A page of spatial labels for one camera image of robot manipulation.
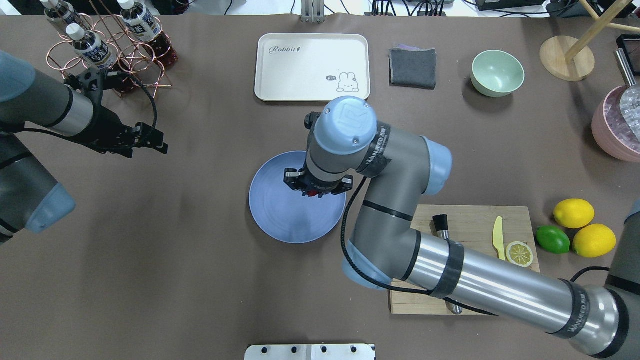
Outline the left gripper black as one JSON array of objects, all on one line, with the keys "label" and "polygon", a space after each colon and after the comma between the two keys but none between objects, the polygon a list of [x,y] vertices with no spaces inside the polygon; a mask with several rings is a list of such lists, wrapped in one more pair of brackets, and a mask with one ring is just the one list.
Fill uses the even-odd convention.
[{"label": "left gripper black", "polygon": [[[100,153],[110,152],[123,157],[133,156],[135,143],[133,128],[124,125],[121,119],[102,105],[103,92],[114,89],[131,75],[126,71],[87,69],[80,75],[68,75],[64,84],[80,91],[84,100],[89,100],[93,109],[89,112],[90,121],[80,133],[66,136],[71,142],[81,144]],[[169,145],[163,141],[162,131],[146,123],[141,123],[141,147],[155,150],[162,154],[169,152]]]}]

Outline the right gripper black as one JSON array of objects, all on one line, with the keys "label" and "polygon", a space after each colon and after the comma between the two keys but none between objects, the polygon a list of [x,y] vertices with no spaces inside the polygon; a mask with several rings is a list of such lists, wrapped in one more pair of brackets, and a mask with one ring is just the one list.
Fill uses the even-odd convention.
[{"label": "right gripper black", "polygon": [[339,180],[325,181],[316,177],[309,169],[285,168],[283,182],[293,191],[299,191],[306,196],[308,191],[318,191],[324,195],[339,195],[354,188],[354,178],[345,175]]}]

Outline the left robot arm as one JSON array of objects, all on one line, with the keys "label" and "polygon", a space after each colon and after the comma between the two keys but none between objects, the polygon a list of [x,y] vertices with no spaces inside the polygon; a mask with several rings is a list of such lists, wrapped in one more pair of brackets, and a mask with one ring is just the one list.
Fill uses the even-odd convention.
[{"label": "left robot arm", "polygon": [[166,154],[157,121],[127,126],[102,105],[103,92],[133,76],[114,69],[87,69],[60,82],[25,60],[1,52],[0,238],[24,229],[40,233],[70,214],[76,202],[18,138],[41,133],[101,154],[131,158],[135,148]]}]

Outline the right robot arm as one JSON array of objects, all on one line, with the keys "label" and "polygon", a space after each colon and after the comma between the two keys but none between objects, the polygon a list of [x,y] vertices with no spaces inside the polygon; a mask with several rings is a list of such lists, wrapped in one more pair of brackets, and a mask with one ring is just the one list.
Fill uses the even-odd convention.
[{"label": "right robot arm", "polygon": [[624,221],[605,284],[552,279],[414,230],[423,195],[437,194],[450,177],[451,151],[424,136],[394,129],[371,105],[340,96],[304,120],[306,158],[287,168],[284,182],[309,198],[354,186],[350,170],[370,180],[349,243],[342,251],[353,281],[459,303],[487,315],[510,317],[567,340],[602,360],[639,358],[639,203]]}]

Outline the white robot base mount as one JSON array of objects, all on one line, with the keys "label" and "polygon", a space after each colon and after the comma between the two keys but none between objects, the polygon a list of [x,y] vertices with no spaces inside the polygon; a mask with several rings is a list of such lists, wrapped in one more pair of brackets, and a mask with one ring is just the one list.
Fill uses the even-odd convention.
[{"label": "white robot base mount", "polygon": [[249,346],[245,360],[376,360],[374,344],[256,344]]}]

